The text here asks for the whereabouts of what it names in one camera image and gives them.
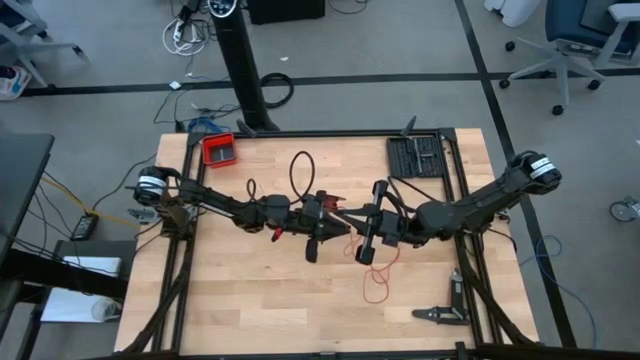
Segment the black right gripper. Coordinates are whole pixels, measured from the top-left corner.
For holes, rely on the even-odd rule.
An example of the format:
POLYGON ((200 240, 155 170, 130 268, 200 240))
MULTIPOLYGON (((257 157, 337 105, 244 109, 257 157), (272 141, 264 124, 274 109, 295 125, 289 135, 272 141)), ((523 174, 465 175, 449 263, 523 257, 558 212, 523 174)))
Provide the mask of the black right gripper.
POLYGON ((381 213, 381 205, 387 192, 388 182, 378 180, 373 187, 373 203, 356 209, 338 208, 334 214, 341 219, 349 220, 351 226, 359 236, 364 238, 363 243, 357 248, 356 261, 363 265, 371 265, 374 259, 375 248, 373 238, 376 233, 377 217, 381 213), (366 222, 356 218, 366 218, 366 222))

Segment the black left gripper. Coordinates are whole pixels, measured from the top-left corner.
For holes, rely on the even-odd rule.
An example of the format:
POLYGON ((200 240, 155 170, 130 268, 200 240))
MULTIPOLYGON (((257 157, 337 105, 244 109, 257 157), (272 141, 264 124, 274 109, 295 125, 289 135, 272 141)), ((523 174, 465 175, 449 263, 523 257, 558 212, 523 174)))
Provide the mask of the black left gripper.
POLYGON ((296 223, 309 238, 305 248, 305 259, 316 263, 320 237, 324 234, 324 227, 337 228, 325 231, 326 240, 351 234, 351 226, 332 214, 325 216, 325 200, 327 192, 319 190, 315 195, 302 196, 301 207, 296 210, 296 223))

